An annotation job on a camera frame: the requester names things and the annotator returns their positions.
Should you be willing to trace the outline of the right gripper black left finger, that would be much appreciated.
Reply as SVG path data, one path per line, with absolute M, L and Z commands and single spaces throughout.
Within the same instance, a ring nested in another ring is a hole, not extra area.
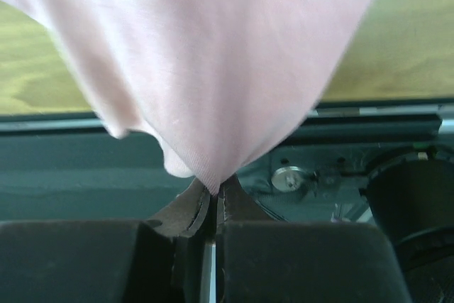
M 216 200 L 198 180 L 148 220 L 147 302 L 208 302 Z

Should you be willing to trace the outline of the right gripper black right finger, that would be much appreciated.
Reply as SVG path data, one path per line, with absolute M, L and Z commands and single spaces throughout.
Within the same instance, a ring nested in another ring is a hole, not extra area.
M 216 301 L 279 302 L 279 224 L 241 187 L 236 176 L 220 187 L 216 217 Z

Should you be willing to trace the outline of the dusty pink printed t-shirt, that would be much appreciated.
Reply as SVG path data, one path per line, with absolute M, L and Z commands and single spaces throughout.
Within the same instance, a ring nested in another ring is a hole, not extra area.
M 44 25 L 117 138 L 212 194 L 320 99 L 372 0 L 2 0 Z

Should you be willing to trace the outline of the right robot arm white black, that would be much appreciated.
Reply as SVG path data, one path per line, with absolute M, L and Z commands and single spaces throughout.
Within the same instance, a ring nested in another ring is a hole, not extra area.
M 406 156 L 365 190 L 374 225 L 277 221 L 231 177 L 211 197 L 194 181 L 154 215 L 148 302 L 201 299 L 216 245 L 217 302 L 452 302 L 453 162 Z

